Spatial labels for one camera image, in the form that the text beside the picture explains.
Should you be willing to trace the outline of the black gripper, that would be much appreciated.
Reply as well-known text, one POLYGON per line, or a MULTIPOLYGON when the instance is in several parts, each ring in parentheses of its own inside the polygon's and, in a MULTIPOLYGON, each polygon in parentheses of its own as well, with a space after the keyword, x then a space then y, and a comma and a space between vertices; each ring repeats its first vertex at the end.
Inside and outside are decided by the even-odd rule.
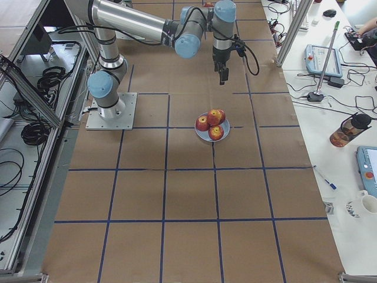
POLYGON ((230 54, 231 48, 225 50, 212 49, 214 70, 215 72, 219 72, 220 85, 225 85, 225 82, 229 79, 229 69, 226 66, 226 62, 230 59, 230 54))

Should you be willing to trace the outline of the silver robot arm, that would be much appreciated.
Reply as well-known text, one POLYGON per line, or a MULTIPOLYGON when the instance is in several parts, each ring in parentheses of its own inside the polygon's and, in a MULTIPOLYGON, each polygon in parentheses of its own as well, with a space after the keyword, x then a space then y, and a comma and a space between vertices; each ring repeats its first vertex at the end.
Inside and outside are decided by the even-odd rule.
POLYGON ((117 88, 127 72, 127 60, 119 53, 116 32, 136 35, 174 48, 181 58, 194 57, 205 32, 213 33, 214 70, 220 84, 229 79, 226 62, 235 49, 233 29, 236 4, 218 1, 214 6, 184 7, 180 21, 160 18, 123 6, 119 1, 66 1, 67 8, 94 29, 100 51, 100 72, 91 75, 88 88, 97 103, 100 117, 110 119, 123 114, 126 104, 117 88))

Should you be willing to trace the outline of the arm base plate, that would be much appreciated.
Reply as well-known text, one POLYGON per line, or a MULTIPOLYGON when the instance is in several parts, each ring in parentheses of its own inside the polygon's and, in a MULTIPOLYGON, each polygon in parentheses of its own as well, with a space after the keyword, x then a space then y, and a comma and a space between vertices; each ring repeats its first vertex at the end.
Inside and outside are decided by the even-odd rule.
POLYGON ((132 130, 137 93, 118 93, 118 102, 113 107, 103 108, 93 98, 87 122, 87 130, 132 130))

